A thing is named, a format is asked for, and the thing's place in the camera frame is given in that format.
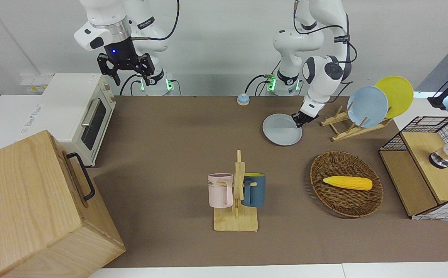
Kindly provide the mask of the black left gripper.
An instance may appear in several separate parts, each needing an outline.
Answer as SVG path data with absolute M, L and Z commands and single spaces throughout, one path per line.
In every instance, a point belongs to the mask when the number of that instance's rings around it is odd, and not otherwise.
M 297 122 L 297 128 L 301 128 L 305 123 L 309 123 L 314 121 L 316 118 L 318 118 L 318 114 L 315 116 L 310 116 L 303 111 L 296 112 L 291 115 L 294 122 Z

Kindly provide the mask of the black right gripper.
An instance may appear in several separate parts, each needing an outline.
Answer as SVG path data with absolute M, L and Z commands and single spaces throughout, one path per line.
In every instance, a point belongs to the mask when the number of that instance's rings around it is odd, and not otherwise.
M 141 74 L 146 86 L 153 86 L 152 76 L 155 65 L 150 54 L 137 54 L 132 39 L 129 37 L 121 42 L 104 46 L 106 53 L 100 53 L 97 58 L 100 72 L 113 78 L 116 86 L 120 85 L 118 70 L 131 70 Z

